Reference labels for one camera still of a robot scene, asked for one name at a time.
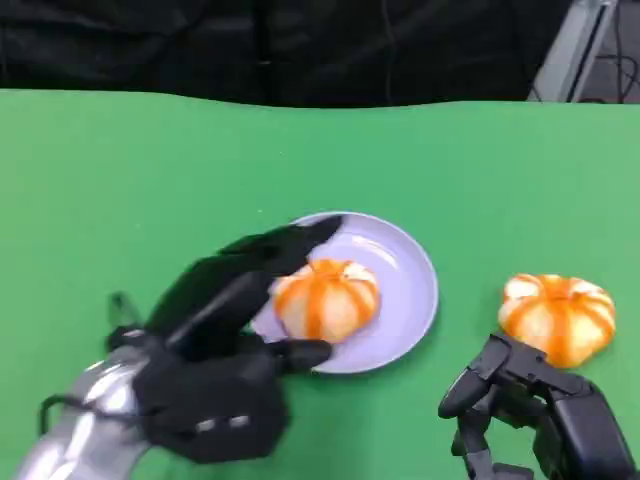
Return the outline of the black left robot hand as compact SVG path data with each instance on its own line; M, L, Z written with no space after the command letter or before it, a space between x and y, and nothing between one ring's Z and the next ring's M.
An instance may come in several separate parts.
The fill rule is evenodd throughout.
M195 261L163 294L144 327L149 362L135 376L148 441L201 464L270 455L289 423L281 384L332 355L323 340L267 343L247 325L279 277L341 227L331 215L243 237Z

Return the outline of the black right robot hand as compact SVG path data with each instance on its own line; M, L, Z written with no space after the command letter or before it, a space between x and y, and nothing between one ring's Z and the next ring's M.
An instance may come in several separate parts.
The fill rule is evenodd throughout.
M448 389L439 407L457 429L451 452L471 479L531 479L531 469L493 460L485 433L492 420L535 432L533 452L548 479L636 479L639 469L602 391L558 369L544 352L505 333Z

